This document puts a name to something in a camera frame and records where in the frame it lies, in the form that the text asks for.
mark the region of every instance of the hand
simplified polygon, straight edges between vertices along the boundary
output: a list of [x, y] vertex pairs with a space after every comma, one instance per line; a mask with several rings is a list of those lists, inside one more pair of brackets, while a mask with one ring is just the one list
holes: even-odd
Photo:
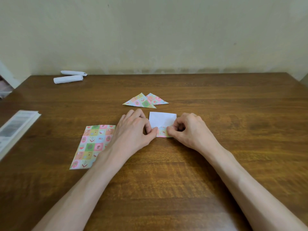
[[201, 117], [194, 113], [183, 113], [172, 126], [167, 127], [167, 132], [180, 143], [204, 154], [205, 157], [224, 149]]
[[141, 109], [129, 110], [116, 126], [106, 150], [114, 152], [117, 160], [125, 163], [138, 150], [148, 145], [157, 134], [158, 127], [151, 128], [149, 120]]

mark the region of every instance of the forearm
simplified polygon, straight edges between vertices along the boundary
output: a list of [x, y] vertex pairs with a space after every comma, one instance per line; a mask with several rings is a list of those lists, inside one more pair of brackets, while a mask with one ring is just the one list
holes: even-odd
[[207, 160], [228, 187], [254, 230], [307, 230], [302, 221], [260, 185], [229, 151], [221, 149]]
[[33, 230], [83, 230], [109, 181], [120, 169], [101, 152], [86, 174], [52, 207]]

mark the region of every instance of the paper triangle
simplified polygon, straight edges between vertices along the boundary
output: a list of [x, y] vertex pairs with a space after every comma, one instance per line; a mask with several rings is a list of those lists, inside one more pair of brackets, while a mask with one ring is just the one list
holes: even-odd
[[162, 100], [161, 98], [159, 98], [158, 96], [150, 93], [147, 95], [148, 100], [153, 104], [153, 105], [157, 105], [157, 104], [169, 104], [168, 102]]
[[156, 109], [143, 93], [131, 98], [129, 101], [125, 102], [124, 105]]

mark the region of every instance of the person's left arm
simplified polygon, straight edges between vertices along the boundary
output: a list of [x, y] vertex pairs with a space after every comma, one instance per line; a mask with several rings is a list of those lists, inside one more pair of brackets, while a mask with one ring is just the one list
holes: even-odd
[[135, 152], [148, 145], [157, 128], [151, 128], [141, 109], [123, 115], [106, 150], [91, 169], [48, 211], [37, 230], [83, 230], [106, 186]]

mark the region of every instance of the folded newspaper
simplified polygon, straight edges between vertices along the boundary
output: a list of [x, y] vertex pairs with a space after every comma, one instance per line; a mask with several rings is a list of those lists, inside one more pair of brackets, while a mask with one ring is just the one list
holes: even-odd
[[19, 110], [0, 128], [0, 160], [39, 118], [38, 111]]

